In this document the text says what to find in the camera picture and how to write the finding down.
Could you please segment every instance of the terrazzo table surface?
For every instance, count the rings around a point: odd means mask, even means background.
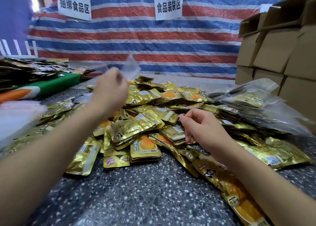
[[[208,91],[233,81],[152,75],[154,82]],[[80,92],[67,89],[46,99],[65,100]],[[316,159],[314,138],[289,137]],[[279,171],[283,177],[316,199],[316,165]],[[242,225],[218,191],[202,178],[192,177],[168,153],[157,163],[104,171],[97,157],[85,178],[62,177],[26,223],[29,225]]]

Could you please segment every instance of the purple round sticker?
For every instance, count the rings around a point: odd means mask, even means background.
[[[113,165],[113,164],[115,164],[115,159],[114,159],[114,158],[109,158],[109,159],[106,161],[106,164],[107,164],[107,165]]]

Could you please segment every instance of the red white and blue tarp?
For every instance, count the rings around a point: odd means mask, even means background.
[[[57,0],[35,13],[28,40],[39,56],[102,61],[132,53],[142,71],[234,79],[241,20],[281,0],[183,0],[182,17],[155,20],[154,0],[91,0],[92,21],[62,16]]]

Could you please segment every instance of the person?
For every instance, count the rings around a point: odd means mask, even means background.
[[[100,76],[91,99],[28,147],[0,161],[0,225],[21,225],[59,180],[91,132],[120,109],[129,83],[118,69]],[[197,140],[244,184],[276,226],[315,225],[315,201],[244,150],[211,112],[180,116],[187,143]]]

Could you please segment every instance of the white paper sign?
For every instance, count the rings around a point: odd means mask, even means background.
[[[181,17],[182,3],[183,0],[155,0],[156,21]]]
[[[91,21],[90,0],[58,0],[57,3],[61,15]]]
[[[269,10],[272,4],[261,4],[259,13],[265,13]]]

